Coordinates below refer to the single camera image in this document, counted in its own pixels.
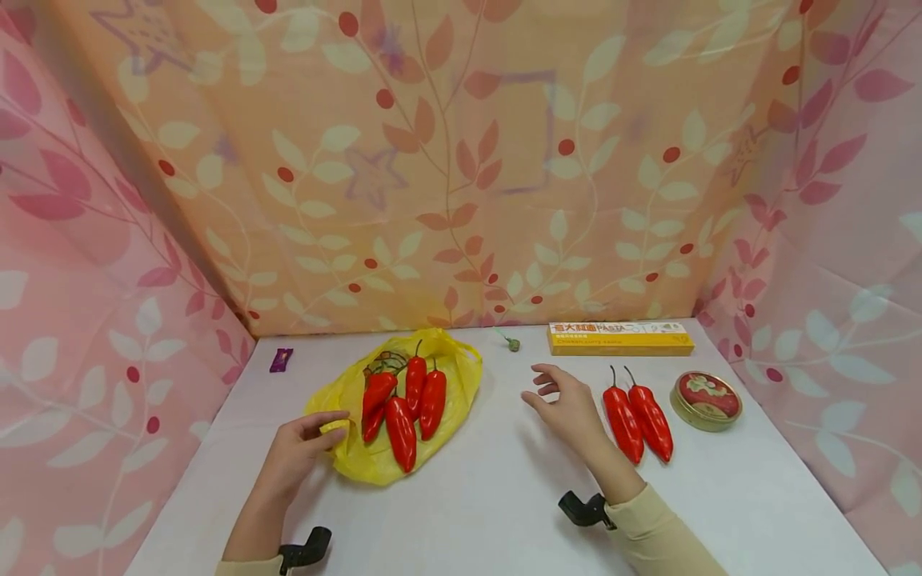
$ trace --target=fabric backdrop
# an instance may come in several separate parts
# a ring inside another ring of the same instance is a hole
[[[249,358],[0,8],[0,575],[122,574]]]
[[[874,552],[919,573],[915,0],[44,4],[255,334],[701,294]],[[860,387],[862,359],[893,381]]]
[[[789,2],[53,4],[267,335],[688,315]]]
[[[763,153],[698,318],[891,574],[918,576],[922,5],[812,10],[755,87]]]

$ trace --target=red chili pepper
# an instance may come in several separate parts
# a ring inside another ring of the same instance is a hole
[[[387,420],[387,436],[391,439],[394,459],[405,474],[416,465],[416,427],[409,414],[406,398],[391,396],[384,405],[384,419]]]
[[[407,362],[407,404],[409,413],[414,420],[420,418],[420,400],[422,400],[422,387],[426,381],[426,360],[420,358],[420,340],[416,345],[413,358]]]
[[[625,366],[628,374],[631,370]],[[672,432],[669,430],[669,422],[666,415],[663,414],[662,408],[656,402],[653,391],[646,386],[638,386],[637,381],[631,374],[631,390],[628,392],[628,398],[631,400],[631,407],[640,420],[640,428],[644,431],[646,443],[650,445],[650,450],[656,454],[660,460],[669,463],[672,459]]]
[[[384,422],[384,406],[378,406],[367,417],[361,419],[361,438],[366,442],[374,442]]]
[[[366,442],[377,438],[384,417],[384,402],[396,387],[397,377],[390,372],[368,377],[368,388],[361,398],[361,436]]]
[[[611,386],[602,394],[602,404],[605,405],[615,442],[628,460],[637,465],[644,457],[644,434],[631,409],[627,393],[618,387],[614,366],[611,366],[611,376]]]
[[[432,364],[432,371],[426,374],[426,383],[422,388],[420,430],[424,441],[435,435],[435,430],[442,423],[442,414],[445,411],[445,389],[447,387],[445,373],[435,366],[435,360]]]

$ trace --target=small green object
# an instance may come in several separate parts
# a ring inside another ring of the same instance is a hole
[[[497,328],[496,326],[493,326],[493,330],[495,330],[497,334],[499,334],[500,336],[502,336],[503,338],[505,338],[506,342],[509,343],[509,349],[510,349],[511,351],[513,351],[513,352],[518,352],[519,347],[522,346],[522,343],[521,343],[521,342],[519,342],[519,341],[516,340],[515,338],[510,338],[509,336],[503,334],[502,331],[501,331],[499,328]]]

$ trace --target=round tin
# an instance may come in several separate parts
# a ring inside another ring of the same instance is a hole
[[[733,387],[707,372],[685,372],[676,380],[669,402],[680,418],[706,432],[726,430],[743,412]]]

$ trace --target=black clip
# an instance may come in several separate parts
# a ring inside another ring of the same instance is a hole
[[[617,528],[605,513],[605,497],[601,494],[596,494],[589,499],[589,502],[584,504],[571,490],[563,495],[563,498],[561,498],[561,501],[558,502],[557,505],[561,507],[561,510],[567,515],[570,522],[577,526],[593,526],[602,522],[608,530],[615,530]]]
[[[285,576],[292,568],[309,566],[324,559],[331,536],[333,533],[328,528],[315,526],[303,546],[297,544],[281,546],[278,553],[282,555],[282,567],[278,573]]]

